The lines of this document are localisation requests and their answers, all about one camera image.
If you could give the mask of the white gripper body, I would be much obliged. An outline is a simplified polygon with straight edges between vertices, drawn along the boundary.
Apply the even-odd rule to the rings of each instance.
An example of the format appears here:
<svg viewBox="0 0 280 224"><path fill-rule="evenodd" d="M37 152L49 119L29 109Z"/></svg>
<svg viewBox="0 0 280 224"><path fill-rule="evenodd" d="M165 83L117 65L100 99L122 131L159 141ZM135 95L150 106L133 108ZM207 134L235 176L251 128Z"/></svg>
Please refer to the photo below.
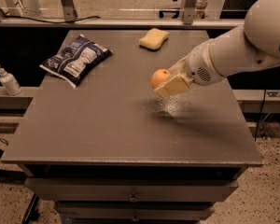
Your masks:
<svg viewBox="0 0 280 224"><path fill-rule="evenodd" d="M187 74L200 86L209 86L224 79L211 61L210 44L211 39L196 46L184 61Z"/></svg>

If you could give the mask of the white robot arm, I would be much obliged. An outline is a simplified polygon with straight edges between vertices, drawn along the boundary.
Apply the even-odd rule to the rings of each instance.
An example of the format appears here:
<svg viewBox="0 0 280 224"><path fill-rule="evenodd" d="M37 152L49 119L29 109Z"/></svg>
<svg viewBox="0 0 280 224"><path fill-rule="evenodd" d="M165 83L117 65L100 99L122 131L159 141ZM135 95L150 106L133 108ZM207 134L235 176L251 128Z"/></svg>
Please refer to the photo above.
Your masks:
<svg viewBox="0 0 280 224"><path fill-rule="evenodd" d="M280 66L280 0L258 0L242 26L196 46L168 69L159 69L150 85L166 98L208 86L225 77Z"/></svg>

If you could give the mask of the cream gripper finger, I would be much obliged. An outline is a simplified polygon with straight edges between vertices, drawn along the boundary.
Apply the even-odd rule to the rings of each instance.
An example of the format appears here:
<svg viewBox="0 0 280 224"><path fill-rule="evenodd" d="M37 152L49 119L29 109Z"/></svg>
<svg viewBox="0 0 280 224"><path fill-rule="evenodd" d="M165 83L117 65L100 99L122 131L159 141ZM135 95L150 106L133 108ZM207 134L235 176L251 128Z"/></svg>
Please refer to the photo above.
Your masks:
<svg viewBox="0 0 280 224"><path fill-rule="evenodd" d="M186 59L187 57L184 56L182 59L180 59L178 62L176 62L175 64L173 64L171 67L168 68L168 71L172 76L177 74L184 74L186 72L185 65L184 65Z"/></svg>
<svg viewBox="0 0 280 224"><path fill-rule="evenodd" d="M166 98L188 91L191 83L191 77L175 74L157 86L154 89L154 92L156 92L161 98Z"/></svg>

